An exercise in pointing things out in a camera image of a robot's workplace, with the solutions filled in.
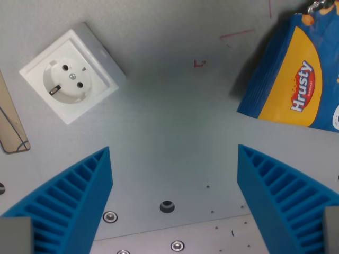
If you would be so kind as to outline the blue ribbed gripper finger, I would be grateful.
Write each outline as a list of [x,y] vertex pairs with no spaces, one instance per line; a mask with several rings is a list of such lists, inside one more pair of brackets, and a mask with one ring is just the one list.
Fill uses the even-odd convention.
[[338,193],[242,144],[237,183],[269,253],[325,252],[323,212]]
[[113,186],[109,147],[65,169],[2,217],[29,217],[34,253],[89,253]]

